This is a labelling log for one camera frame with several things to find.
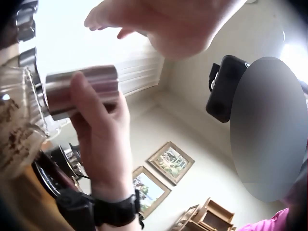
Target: silver cylinder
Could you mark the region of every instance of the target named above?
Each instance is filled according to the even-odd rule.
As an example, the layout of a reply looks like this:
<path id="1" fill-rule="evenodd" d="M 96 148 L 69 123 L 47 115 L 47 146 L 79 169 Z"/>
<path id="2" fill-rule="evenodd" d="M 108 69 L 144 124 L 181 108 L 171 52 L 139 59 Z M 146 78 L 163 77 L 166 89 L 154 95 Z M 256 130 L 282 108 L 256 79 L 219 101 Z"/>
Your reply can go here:
<path id="1" fill-rule="evenodd" d="M 105 105 L 115 105 L 119 96 L 119 80 L 114 66 L 95 66 L 80 70 Z M 70 81 L 74 71 L 47 75 L 45 92 L 49 113 L 54 120 L 76 113 L 71 101 Z"/>

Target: black wristband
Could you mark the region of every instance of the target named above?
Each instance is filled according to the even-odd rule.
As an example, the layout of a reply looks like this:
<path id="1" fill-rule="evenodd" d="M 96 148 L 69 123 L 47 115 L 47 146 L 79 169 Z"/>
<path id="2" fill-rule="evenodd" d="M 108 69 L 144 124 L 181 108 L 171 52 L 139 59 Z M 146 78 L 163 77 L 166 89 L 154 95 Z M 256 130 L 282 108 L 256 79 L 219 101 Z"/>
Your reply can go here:
<path id="1" fill-rule="evenodd" d="M 128 199 L 117 203 L 94 199 L 94 222 L 96 226 L 109 224 L 115 227 L 122 227 L 133 222 L 139 210 L 138 190 L 136 190 L 136 195 L 131 195 Z"/>

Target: hand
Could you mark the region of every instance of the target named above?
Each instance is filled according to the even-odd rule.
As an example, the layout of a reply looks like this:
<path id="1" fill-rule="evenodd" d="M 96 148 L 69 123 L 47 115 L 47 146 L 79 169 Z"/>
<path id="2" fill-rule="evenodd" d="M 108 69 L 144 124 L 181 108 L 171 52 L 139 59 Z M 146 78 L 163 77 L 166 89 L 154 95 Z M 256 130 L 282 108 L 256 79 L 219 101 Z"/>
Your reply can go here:
<path id="1" fill-rule="evenodd" d="M 142 30 L 155 49 L 171 59 L 209 47 L 221 27 L 246 0 L 104 0 L 84 25 L 91 30 L 122 27 L 118 39 Z"/>
<path id="2" fill-rule="evenodd" d="M 129 111 L 120 93 L 108 113 L 82 72 L 73 75 L 71 99 L 79 113 L 71 117 L 81 160 L 91 179 L 92 194 L 105 200 L 124 200 L 133 194 Z"/>

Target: landscape painting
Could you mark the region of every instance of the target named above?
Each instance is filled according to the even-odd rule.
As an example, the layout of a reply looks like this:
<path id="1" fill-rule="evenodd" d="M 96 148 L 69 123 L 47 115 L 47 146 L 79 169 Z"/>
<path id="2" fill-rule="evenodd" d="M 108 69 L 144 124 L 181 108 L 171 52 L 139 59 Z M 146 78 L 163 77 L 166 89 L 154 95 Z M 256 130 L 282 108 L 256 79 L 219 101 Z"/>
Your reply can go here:
<path id="1" fill-rule="evenodd" d="M 143 166 L 134 171 L 133 184 L 134 188 L 139 190 L 140 210 L 144 218 L 148 217 L 171 192 Z"/>
<path id="2" fill-rule="evenodd" d="M 148 163 L 173 185 L 181 180 L 195 161 L 172 142 L 166 143 L 148 159 Z"/>

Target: picture frame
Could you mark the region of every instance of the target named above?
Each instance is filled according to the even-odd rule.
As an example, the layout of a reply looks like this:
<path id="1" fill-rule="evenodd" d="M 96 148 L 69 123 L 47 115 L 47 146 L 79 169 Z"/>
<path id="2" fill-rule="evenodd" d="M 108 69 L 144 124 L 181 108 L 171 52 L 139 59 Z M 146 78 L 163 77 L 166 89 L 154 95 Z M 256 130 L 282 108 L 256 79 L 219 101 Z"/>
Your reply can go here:
<path id="1" fill-rule="evenodd" d="M 167 142 L 147 163 L 173 186 L 177 185 L 195 161 L 171 141 Z"/>
<path id="2" fill-rule="evenodd" d="M 140 213 L 146 219 L 171 193 L 166 185 L 144 166 L 133 172 L 133 185 L 140 192 Z"/>

